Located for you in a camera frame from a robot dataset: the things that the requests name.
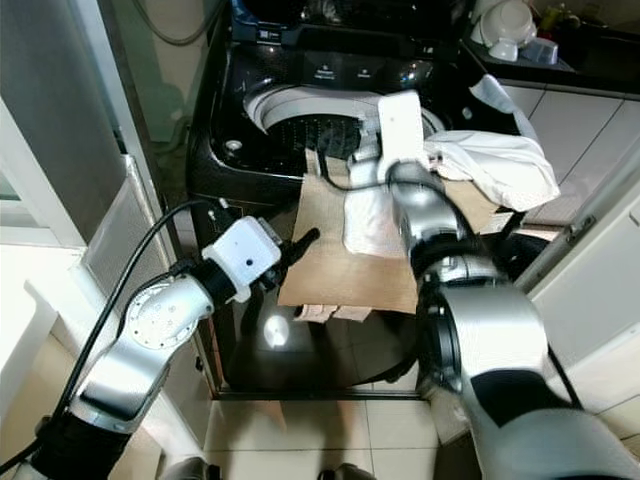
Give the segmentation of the beige cloth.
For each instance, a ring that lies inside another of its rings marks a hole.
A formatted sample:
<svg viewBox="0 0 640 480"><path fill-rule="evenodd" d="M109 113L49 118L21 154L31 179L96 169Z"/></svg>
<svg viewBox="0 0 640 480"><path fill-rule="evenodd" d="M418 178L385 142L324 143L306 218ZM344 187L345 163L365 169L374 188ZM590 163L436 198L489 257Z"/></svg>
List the beige cloth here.
<svg viewBox="0 0 640 480"><path fill-rule="evenodd" d="M399 165L381 186L362 187L362 161L315 160L303 178L294 237L311 228L319 239L285 274L280 305L370 307L415 314L452 288L508 288L480 237L498 210L467 182L451 182L415 164ZM343 246L348 193L384 188L393 204L402 259L351 253Z"/></svg>

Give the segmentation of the white cloth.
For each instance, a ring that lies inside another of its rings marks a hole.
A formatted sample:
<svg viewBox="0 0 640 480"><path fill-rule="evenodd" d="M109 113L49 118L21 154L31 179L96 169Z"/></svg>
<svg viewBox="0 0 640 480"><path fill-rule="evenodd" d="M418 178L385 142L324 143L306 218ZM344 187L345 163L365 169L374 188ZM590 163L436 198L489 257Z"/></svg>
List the white cloth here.
<svg viewBox="0 0 640 480"><path fill-rule="evenodd" d="M445 131L417 142L419 163L445 180L470 180L477 191L518 212L561 196L556 173L538 142L516 134ZM351 253L402 259L393 204L384 188L348 193L343 246Z"/></svg>

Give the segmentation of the black top-load washing machine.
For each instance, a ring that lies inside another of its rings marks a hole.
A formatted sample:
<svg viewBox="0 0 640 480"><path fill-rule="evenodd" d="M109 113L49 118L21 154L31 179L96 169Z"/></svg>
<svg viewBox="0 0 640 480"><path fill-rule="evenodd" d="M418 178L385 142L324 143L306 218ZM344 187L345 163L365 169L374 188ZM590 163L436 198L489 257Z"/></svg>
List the black top-load washing machine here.
<svg viewBox="0 0 640 480"><path fill-rule="evenodd" d="M195 212L196 238L212 241L246 204L271 206L270 223L294 236L305 164L252 123L248 101L284 87L394 93L413 90L425 132L474 128L513 134L515 123L472 99L479 61L460 49L468 0L230 0L220 9L195 108L184 191L223 200ZM419 320L375 310L308 323L275 284L212 320L207 352L219 399L365 399L370 385L416 387Z"/></svg>

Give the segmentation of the white washer tub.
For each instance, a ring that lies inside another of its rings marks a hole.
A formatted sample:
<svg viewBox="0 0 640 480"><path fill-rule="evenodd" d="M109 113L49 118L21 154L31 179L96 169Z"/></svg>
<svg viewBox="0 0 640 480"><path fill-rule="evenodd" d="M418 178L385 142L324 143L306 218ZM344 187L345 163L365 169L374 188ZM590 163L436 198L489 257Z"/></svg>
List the white washer tub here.
<svg viewBox="0 0 640 480"><path fill-rule="evenodd" d="M252 123L292 154L364 161L381 154L378 93L284 87L247 102Z"/></svg>

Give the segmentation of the grey mesh screen panel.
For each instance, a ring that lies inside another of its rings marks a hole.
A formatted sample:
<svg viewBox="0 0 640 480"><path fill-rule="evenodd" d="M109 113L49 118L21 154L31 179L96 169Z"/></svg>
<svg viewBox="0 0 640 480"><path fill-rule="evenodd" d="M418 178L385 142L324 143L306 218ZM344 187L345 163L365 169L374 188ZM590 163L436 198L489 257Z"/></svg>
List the grey mesh screen panel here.
<svg viewBox="0 0 640 480"><path fill-rule="evenodd" d="M95 319L134 248L163 212L163 197L146 160L132 154L120 156L115 170L95 170L90 193L90 211L99 221L81 266L86 275L84 297Z"/></svg>

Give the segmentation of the white pot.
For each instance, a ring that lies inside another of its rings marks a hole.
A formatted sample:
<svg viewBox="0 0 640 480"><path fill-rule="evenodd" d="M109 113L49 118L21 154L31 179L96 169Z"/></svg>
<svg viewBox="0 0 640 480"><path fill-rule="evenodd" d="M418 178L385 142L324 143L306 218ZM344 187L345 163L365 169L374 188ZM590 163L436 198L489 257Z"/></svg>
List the white pot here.
<svg viewBox="0 0 640 480"><path fill-rule="evenodd" d="M490 58L517 61L520 49L536 37L536 26L524 0L477 0L470 40Z"/></svg>

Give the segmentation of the clear plastic container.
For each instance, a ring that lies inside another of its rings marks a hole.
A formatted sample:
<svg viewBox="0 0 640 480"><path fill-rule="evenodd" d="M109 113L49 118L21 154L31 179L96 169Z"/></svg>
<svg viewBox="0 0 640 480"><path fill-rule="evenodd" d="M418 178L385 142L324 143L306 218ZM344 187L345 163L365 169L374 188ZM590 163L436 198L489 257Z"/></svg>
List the clear plastic container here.
<svg viewBox="0 0 640 480"><path fill-rule="evenodd" d="M559 45L548 38L534 37L518 51L520 59L539 67L554 68L561 64Z"/></svg>

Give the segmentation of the white cabinet door panels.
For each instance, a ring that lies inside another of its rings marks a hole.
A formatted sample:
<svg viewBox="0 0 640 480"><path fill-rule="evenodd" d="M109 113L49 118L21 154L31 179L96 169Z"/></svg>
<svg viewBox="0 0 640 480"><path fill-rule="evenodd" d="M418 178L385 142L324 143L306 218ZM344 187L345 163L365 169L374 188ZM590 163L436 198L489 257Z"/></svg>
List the white cabinet door panels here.
<svg viewBox="0 0 640 480"><path fill-rule="evenodd" d="M527 224L564 227L640 148L640 100L507 86L553 166L561 196L527 212Z"/></svg>

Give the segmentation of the grey right robot foot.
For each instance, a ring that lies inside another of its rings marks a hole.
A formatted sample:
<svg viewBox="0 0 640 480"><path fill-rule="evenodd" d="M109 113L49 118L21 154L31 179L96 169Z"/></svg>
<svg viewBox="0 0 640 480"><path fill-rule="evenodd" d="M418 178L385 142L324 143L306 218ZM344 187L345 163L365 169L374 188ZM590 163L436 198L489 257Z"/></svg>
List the grey right robot foot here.
<svg viewBox="0 0 640 480"><path fill-rule="evenodd" d="M316 480L376 480L371 472L353 463L340 463L333 468L325 468Z"/></svg>

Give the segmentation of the grey robot foot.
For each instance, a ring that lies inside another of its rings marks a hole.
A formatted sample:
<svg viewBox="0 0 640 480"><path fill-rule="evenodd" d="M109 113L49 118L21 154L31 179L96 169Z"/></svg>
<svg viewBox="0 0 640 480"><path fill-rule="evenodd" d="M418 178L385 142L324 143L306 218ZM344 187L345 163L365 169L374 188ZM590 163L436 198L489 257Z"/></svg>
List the grey robot foot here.
<svg viewBox="0 0 640 480"><path fill-rule="evenodd" d="M210 465L202 457L186 457L160 468L156 480L212 480Z"/></svg>
<svg viewBox="0 0 640 480"><path fill-rule="evenodd" d="M376 480L371 472L353 463L340 463L333 468L325 468L316 480Z"/></svg>

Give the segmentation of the grey left robot foot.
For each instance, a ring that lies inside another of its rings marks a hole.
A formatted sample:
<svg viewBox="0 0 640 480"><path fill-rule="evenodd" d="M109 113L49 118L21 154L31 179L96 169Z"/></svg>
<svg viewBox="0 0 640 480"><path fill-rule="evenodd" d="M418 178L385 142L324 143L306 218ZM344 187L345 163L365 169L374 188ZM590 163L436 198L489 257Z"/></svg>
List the grey left robot foot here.
<svg viewBox="0 0 640 480"><path fill-rule="evenodd" d="M210 465L202 457L186 457L160 468L156 480L212 480Z"/></svg>

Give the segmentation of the white door frame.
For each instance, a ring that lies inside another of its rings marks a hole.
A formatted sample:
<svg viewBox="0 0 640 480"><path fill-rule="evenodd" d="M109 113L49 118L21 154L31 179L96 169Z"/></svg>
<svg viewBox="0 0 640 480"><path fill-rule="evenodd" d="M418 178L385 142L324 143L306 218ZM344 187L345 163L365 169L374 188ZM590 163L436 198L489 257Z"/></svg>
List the white door frame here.
<svg viewBox="0 0 640 480"><path fill-rule="evenodd" d="M69 161L20 128L12 102L0 102L0 169L15 195L3 201L6 227L42 229L58 246L86 247L110 205L73 177Z"/></svg>

